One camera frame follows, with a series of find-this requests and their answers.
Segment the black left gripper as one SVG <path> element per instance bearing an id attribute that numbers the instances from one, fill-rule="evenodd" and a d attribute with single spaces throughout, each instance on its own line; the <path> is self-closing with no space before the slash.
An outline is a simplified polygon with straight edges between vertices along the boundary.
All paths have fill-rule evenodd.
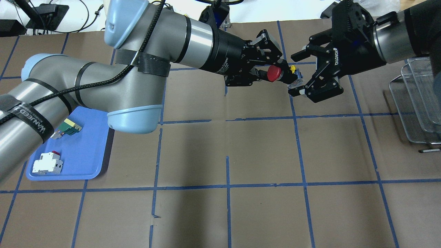
<path id="1" fill-rule="evenodd" d="M 207 71 L 222 75 L 227 87 L 252 86 L 254 82 L 268 81 L 267 72 L 255 68 L 252 61 L 243 57 L 249 44 L 249 58 L 253 61 L 276 64 L 283 58 L 280 44 L 268 30 L 247 42 L 220 29 L 213 30 L 213 46 L 207 59 Z"/>

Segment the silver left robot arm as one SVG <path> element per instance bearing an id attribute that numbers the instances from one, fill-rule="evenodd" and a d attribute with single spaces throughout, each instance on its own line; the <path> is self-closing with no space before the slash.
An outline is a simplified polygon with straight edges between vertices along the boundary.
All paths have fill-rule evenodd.
<path id="1" fill-rule="evenodd" d="M 225 77 L 227 86 L 282 81 L 290 72 L 277 41 L 262 30 L 253 41 L 220 30 L 214 8 L 199 20 L 146 0 L 112 0 L 104 40 L 114 65 L 63 54 L 37 54 L 21 83 L 1 95 L 1 181 L 82 106 L 107 113 L 112 129 L 147 134 L 156 129 L 171 63 Z"/>

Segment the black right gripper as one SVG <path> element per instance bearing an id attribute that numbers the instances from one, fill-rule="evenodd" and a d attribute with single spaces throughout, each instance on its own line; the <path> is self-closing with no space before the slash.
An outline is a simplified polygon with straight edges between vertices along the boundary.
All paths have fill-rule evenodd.
<path id="1" fill-rule="evenodd" d="M 386 65 L 377 50 L 373 28 L 372 16 L 359 3 L 353 0 L 338 3 L 332 9 L 332 27 L 310 36 L 309 43 L 291 55 L 294 62 L 313 55 L 318 58 L 319 66 L 326 61 L 329 64 L 317 69 L 305 85 L 289 89 L 288 94 L 305 96 L 313 103 L 319 103 L 344 93 L 338 77 Z"/>

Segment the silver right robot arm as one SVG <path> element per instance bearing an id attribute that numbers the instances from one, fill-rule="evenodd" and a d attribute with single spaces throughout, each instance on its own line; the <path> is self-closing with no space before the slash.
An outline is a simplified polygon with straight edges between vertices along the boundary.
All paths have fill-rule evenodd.
<path id="1" fill-rule="evenodd" d="M 428 55 L 439 101 L 440 6 L 439 0 L 426 0 L 373 19 L 359 3 L 342 0 L 332 9 L 332 27 L 311 35 L 308 44 L 291 55 L 295 62 L 313 55 L 317 68 L 305 85 L 289 89 L 288 94 L 318 103 L 344 92 L 341 77 Z"/>

